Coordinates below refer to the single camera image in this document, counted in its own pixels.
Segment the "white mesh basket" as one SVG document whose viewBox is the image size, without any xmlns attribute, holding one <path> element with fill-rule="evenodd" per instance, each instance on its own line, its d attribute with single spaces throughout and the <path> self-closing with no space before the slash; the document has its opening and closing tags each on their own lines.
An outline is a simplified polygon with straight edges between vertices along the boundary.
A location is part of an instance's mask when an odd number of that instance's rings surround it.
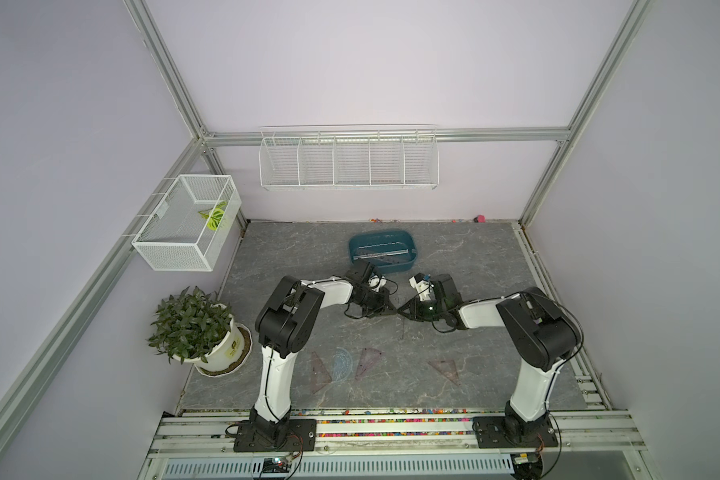
<svg viewBox="0 0 720 480">
<path fill-rule="evenodd" d="M 199 212 L 223 201 L 224 219 L 211 231 Z M 179 175 L 133 237 L 132 246 L 155 271 L 211 272 L 241 204 L 230 175 Z"/>
</svg>

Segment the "circuit board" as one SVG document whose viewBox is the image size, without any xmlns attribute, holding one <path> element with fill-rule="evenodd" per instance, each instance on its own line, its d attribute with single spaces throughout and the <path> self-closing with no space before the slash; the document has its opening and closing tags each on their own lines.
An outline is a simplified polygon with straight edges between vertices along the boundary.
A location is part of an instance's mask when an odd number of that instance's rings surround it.
<svg viewBox="0 0 720 480">
<path fill-rule="evenodd" d="M 517 454 L 511 456 L 513 479 L 539 480 L 544 471 L 543 459 L 537 454 Z"/>
<path fill-rule="evenodd" d="M 291 462 L 285 458 L 265 458 L 259 470 L 259 477 L 264 475 L 288 475 L 291 470 Z"/>
</svg>

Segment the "clear straight ruler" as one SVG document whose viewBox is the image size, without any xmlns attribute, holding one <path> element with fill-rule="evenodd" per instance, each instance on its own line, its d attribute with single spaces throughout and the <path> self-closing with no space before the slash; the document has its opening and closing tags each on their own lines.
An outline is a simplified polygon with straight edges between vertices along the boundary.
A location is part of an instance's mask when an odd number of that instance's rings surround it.
<svg viewBox="0 0 720 480">
<path fill-rule="evenodd" d="M 388 263 L 404 263 L 409 260 L 410 252 L 408 250 L 396 250 L 396 251 L 384 251 L 384 252 L 373 252 L 373 251 L 362 251 L 358 255 L 354 255 L 353 259 L 366 260 L 366 261 L 380 261 Z"/>
<path fill-rule="evenodd" d="M 403 341 L 405 339 L 405 330 L 406 330 L 407 320 L 400 315 L 396 316 L 396 320 L 397 320 L 396 338 L 399 341 Z"/>
</svg>

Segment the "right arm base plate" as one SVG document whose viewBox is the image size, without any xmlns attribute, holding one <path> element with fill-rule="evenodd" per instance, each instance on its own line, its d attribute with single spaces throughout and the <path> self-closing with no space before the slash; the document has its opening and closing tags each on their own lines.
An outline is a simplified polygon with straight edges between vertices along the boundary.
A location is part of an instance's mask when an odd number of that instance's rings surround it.
<svg viewBox="0 0 720 480">
<path fill-rule="evenodd" d="M 560 443 L 549 414 L 531 422 L 512 415 L 475 417 L 472 430 L 481 449 L 541 449 Z"/>
</svg>

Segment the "teal plastic storage box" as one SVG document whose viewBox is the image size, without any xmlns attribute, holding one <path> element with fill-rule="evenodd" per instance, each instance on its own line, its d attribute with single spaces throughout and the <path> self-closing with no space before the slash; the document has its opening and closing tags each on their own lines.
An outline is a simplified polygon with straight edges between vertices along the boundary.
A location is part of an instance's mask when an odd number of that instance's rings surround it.
<svg viewBox="0 0 720 480">
<path fill-rule="evenodd" d="M 372 264 L 374 264 L 378 270 L 382 274 L 390 274 L 390 273 L 399 273 L 410 270 L 417 257 L 418 257 L 418 249 L 416 247 L 415 241 L 413 239 L 413 236 L 401 229 L 392 229 L 392 230 L 382 230 L 382 231 L 373 231 L 373 232 L 367 232 L 362 233 L 353 236 L 349 242 L 348 242 L 348 251 L 350 260 L 355 263 L 353 259 L 354 255 L 358 255 L 362 251 L 373 251 L 373 252 L 384 252 L 384 251 L 396 251 L 391 249 L 379 249 L 379 250 L 366 250 L 366 249 L 359 249 L 359 246 L 364 243 L 371 243 L 371 242 L 390 242 L 390 241 L 401 241 L 406 242 L 409 245 L 409 249 L 407 249 L 410 252 L 409 260 L 404 263 L 388 263 L 388 262 L 380 262 L 371 260 L 368 261 Z"/>
</svg>

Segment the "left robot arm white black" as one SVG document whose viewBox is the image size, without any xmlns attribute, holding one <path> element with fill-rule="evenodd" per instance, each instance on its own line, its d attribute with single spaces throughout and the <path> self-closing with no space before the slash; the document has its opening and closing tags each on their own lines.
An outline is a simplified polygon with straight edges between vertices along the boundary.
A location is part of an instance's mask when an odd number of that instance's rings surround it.
<svg viewBox="0 0 720 480">
<path fill-rule="evenodd" d="M 263 369 L 251 420 L 272 427 L 288 422 L 296 359 L 310 339 L 322 309 L 356 305 L 363 318 L 392 313 L 389 284 L 386 277 L 375 273 L 367 278 L 332 276 L 313 281 L 283 277 L 255 321 Z"/>
</svg>

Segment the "circuit board right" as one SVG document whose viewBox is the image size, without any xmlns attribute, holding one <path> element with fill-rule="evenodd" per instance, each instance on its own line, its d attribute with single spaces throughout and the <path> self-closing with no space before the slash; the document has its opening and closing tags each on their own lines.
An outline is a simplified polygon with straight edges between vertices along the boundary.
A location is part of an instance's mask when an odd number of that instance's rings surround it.
<svg viewBox="0 0 720 480">
<path fill-rule="evenodd" d="M 513 479 L 539 480 L 544 471 L 543 459 L 537 454 L 517 454 L 511 456 Z"/>
</svg>

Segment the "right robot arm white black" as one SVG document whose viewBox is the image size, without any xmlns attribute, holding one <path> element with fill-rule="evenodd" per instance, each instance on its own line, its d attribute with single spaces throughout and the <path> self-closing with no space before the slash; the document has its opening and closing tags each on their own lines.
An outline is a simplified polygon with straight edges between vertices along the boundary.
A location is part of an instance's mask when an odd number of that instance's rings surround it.
<svg viewBox="0 0 720 480">
<path fill-rule="evenodd" d="M 398 313 L 424 323 L 443 320 L 452 330 L 505 328 L 521 358 L 505 416 L 523 426 L 537 424 L 547 416 L 559 371 L 583 345 L 578 323 L 537 287 L 467 302 L 459 295 L 420 293 Z"/>
</svg>

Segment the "clear straight ruler bottom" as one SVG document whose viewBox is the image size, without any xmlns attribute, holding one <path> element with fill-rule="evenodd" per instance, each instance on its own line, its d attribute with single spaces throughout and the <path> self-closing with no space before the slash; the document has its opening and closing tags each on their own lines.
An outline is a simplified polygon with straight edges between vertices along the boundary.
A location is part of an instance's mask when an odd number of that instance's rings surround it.
<svg viewBox="0 0 720 480">
<path fill-rule="evenodd" d="M 396 320 L 397 320 L 396 338 L 399 341 L 403 341 L 405 339 L 405 330 L 406 330 L 407 320 L 400 315 L 396 316 Z"/>
</svg>

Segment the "potted green plant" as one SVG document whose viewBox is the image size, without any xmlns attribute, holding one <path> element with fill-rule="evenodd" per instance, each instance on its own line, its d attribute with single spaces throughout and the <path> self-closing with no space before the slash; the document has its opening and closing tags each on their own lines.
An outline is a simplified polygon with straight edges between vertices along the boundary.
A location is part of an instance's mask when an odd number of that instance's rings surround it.
<svg viewBox="0 0 720 480">
<path fill-rule="evenodd" d="M 208 378 L 237 372 L 252 351 L 250 330 L 215 293 L 198 287 L 162 299 L 151 327 L 147 344 L 156 354 L 189 364 Z"/>
</svg>

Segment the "blue protractor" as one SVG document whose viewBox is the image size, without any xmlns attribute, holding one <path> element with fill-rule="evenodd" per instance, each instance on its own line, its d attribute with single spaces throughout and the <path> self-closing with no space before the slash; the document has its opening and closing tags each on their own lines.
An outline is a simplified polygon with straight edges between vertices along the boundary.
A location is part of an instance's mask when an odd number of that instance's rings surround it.
<svg viewBox="0 0 720 480">
<path fill-rule="evenodd" d="M 332 380 L 335 383 L 347 380 L 353 372 L 353 365 L 352 354 L 344 348 L 337 347 L 333 357 Z"/>
</svg>

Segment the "circuit board left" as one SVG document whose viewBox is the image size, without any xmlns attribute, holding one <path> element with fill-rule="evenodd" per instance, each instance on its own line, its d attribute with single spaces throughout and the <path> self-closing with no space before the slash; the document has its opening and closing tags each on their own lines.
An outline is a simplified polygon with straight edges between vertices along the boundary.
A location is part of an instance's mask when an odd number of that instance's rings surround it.
<svg viewBox="0 0 720 480">
<path fill-rule="evenodd" d="M 264 475 L 288 475 L 291 470 L 291 462 L 285 458 L 265 458 L 259 470 L 259 477 Z"/>
</svg>

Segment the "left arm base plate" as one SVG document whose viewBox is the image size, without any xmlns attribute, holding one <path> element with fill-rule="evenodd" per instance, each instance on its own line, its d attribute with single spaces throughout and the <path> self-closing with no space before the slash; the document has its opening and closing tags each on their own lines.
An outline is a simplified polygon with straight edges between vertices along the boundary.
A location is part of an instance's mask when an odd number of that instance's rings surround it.
<svg viewBox="0 0 720 480">
<path fill-rule="evenodd" d="M 317 422 L 312 419 L 289 419 L 272 423 L 257 418 L 246 420 L 234 434 L 233 450 L 247 452 L 311 452 L 317 440 Z"/>
</svg>

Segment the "white vent grille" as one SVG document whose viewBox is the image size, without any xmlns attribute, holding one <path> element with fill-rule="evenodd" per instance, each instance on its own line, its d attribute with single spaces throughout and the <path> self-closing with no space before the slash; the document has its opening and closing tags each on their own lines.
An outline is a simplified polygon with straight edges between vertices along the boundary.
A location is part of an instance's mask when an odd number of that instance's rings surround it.
<svg viewBox="0 0 720 480">
<path fill-rule="evenodd" d="M 445 456 L 325 456 L 307 457 L 295 467 L 275 469 L 271 458 L 209 458 L 171 460 L 160 479 L 358 479 L 430 476 L 511 475 L 507 454 Z"/>
</svg>

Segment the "green leaf toy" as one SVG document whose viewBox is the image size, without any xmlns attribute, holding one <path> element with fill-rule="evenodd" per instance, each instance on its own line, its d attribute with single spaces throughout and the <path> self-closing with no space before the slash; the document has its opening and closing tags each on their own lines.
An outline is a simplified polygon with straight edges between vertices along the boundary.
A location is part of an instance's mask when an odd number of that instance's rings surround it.
<svg viewBox="0 0 720 480">
<path fill-rule="evenodd" d="M 199 215 L 206 221 L 206 227 L 211 231 L 216 231 L 225 216 L 227 202 L 223 201 L 214 208 L 200 211 Z"/>
</svg>

